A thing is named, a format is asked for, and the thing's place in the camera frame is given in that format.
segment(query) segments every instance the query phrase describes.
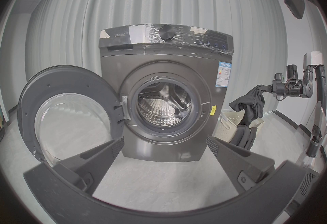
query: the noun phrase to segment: door hinge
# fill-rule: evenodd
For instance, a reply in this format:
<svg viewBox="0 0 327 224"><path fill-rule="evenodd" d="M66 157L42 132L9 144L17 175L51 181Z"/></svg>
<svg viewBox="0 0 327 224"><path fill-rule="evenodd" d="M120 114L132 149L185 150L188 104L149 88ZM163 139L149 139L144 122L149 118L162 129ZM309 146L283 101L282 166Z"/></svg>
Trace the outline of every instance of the door hinge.
<svg viewBox="0 0 327 224"><path fill-rule="evenodd" d="M131 118L127 107L127 96L122 97L122 101L119 103L119 105L121 105L123 108L124 120L130 120Z"/></svg>

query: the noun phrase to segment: washing machine door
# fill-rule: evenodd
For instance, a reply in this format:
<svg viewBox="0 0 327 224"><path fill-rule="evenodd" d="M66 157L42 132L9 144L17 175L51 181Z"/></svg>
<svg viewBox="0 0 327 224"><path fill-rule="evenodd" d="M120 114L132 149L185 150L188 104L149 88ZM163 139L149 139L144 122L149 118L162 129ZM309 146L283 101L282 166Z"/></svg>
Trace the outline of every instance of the washing machine door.
<svg viewBox="0 0 327 224"><path fill-rule="evenodd" d="M18 125L30 152L51 166L121 138L123 109L99 75L76 66L33 76L19 99Z"/></svg>

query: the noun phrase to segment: control panel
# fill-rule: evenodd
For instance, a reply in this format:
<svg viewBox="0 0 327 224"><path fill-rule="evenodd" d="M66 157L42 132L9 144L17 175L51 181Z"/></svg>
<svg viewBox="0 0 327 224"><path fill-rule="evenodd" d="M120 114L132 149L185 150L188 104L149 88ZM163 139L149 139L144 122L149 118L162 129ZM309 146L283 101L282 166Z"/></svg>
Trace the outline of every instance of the control panel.
<svg viewBox="0 0 327 224"><path fill-rule="evenodd" d="M231 35L194 26L177 24L139 24L102 30L99 47L117 50L133 44L176 44L197 46L219 53L234 53Z"/></svg>

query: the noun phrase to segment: yellow sticker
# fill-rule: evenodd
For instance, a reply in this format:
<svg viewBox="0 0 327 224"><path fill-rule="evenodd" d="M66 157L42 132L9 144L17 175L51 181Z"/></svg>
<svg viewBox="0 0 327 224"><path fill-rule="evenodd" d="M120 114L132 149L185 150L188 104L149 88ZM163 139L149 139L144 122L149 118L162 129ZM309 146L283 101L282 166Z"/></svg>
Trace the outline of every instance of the yellow sticker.
<svg viewBox="0 0 327 224"><path fill-rule="evenodd" d="M211 115L211 116L215 114L215 112L216 112L216 108L217 108L217 105L212 106L212 108L211 108L211 112L210 112L210 115Z"/></svg>

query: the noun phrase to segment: white floor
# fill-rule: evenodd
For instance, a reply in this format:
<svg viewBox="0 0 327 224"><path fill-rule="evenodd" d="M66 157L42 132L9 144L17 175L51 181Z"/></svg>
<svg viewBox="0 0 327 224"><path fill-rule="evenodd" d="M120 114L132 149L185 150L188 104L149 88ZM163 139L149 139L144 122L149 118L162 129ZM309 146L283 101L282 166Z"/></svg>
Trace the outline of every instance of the white floor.
<svg viewBox="0 0 327 224"><path fill-rule="evenodd" d="M39 162L26 148L17 125L16 113L0 143L0 166L23 203L42 223L54 223L37 203L22 174ZM252 152L273 158L275 167L284 160L295 162L303 151L303 132L295 130L275 114L264 117ZM315 170L324 167L316 160ZM223 202L237 192L207 148L197 162L158 163L124 157L121 153L94 193L105 202L146 211L183 211ZM283 223L284 212L274 222Z"/></svg>

